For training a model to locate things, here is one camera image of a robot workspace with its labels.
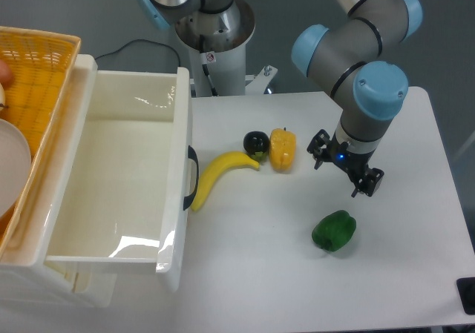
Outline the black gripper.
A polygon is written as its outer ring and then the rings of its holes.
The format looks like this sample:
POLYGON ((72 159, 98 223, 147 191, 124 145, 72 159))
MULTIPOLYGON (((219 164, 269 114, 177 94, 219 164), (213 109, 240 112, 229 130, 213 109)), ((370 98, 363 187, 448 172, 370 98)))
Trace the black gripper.
POLYGON ((371 197, 379 189, 384 172, 379 168, 368 166, 374 151, 365 154, 350 152, 345 142, 338 143, 336 138, 330 139, 330 135, 321 129, 310 141, 307 152, 315 161, 315 170, 318 170, 324 162, 331 162, 348 175, 354 184, 352 198, 357 194, 371 197))

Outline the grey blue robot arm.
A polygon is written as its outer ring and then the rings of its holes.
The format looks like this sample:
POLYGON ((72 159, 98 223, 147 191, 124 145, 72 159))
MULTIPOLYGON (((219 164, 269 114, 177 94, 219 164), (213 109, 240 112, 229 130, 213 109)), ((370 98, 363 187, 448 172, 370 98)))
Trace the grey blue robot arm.
MULTIPOLYGON (((241 95, 245 66, 231 52, 252 37, 255 22, 242 0, 137 0, 151 23, 173 27, 189 49, 198 96, 241 95)), ((294 66, 342 110, 333 135, 319 131, 308 145, 317 165, 331 162, 355 192, 372 196, 384 176, 368 164, 402 109, 408 80, 381 54, 418 30, 419 0, 337 0, 347 22, 337 30, 317 24, 295 40, 294 66)))

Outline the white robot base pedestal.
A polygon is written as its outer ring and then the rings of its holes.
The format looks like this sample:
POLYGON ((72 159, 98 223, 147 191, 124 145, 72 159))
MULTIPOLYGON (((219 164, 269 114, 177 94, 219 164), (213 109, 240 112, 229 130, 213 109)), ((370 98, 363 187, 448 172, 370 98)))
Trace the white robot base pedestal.
POLYGON ((221 13, 196 11, 175 24, 189 52, 196 97, 265 94, 278 74, 266 65, 246 74, 246 45, 255 32, 255 16, 244 0, 234 0, 221 13))

